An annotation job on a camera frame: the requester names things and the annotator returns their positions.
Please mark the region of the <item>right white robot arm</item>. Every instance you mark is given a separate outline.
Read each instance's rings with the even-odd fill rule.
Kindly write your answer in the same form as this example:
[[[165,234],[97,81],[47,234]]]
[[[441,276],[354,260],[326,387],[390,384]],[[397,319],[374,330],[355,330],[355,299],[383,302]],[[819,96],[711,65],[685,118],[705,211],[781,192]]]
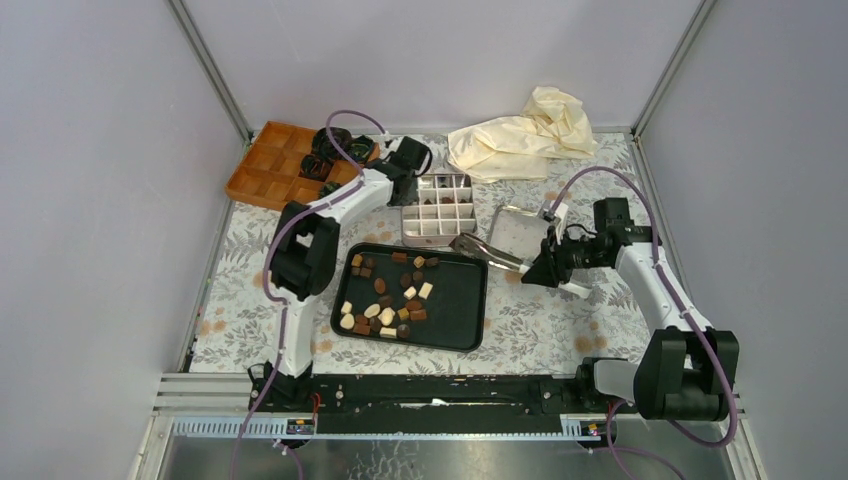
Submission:
[[[548,228],[540,252],[523,273],[525,284],[572,286],[574,272],[614,269],[630,289],[652,331],[639,363],[587,358],[573,386],[575,402],[597,412],[612,399],[632,403],[649,420],[721,421],[731,412],[739,343],[696,311],[670,273],[654,230],[638,225],[624,198],[593,205],[595,229],[567,233],[565,210],[542,211]]]

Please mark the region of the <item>black plastic tray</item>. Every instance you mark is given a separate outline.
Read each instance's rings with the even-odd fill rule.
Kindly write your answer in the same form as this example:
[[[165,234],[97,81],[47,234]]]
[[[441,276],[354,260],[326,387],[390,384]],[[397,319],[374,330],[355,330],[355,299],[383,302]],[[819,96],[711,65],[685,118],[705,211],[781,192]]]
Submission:
[[[387,285],[374,289],[376,278]],[[340,276],[329,324],[346,337],[467,353],[483,339],[488,266],[456,253],[359,243],[352,247]],[[428,299],[418,296],[424,282]],[[377,303],[382,310],[366,318]]]

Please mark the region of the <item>metal serving tongs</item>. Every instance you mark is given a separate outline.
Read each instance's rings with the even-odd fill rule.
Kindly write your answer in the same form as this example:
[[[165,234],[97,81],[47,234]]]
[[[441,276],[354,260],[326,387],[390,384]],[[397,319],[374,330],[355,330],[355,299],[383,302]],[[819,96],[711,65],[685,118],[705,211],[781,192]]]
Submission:
[[[544,279],[533,276],[527,279],[525,275],[531,270],[531,263],[508,252],[499,250],[469,233],[460,233],[457,235],[449,242],[449,247],[461,255],[484,260],[490,266],[517,273],[520,276],[521,282],[524,284],[560,289],[582,299],[587,299],[593,291],[590,285],[581,282],[564,282],[556,278]]]

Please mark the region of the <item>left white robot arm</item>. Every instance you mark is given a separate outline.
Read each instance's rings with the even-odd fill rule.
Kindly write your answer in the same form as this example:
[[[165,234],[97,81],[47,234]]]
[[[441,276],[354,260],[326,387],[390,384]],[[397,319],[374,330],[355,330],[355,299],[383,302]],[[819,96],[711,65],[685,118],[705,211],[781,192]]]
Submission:
[[[288,411],[307,404],[317,296],[335,275],[342,227],[384,206],[412,204],[418,199],[418,177],[432,160],[423,143],[394,139],[384,158],[367,164],[346,185],[308,204],[291,201],[283,208],[264,265],[264,288],[282,310],[276,355],[265,365],[260,396]]]

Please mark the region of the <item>pink grid box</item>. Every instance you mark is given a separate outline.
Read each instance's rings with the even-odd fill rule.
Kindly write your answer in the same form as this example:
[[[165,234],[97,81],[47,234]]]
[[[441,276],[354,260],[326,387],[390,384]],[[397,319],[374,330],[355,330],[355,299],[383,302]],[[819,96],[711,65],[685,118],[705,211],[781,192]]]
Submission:
[[[426,174],[417,179],[418,200],[401,209],[402,242],[415,248],[448,247],[478,227],[471,178],[465,174]]]

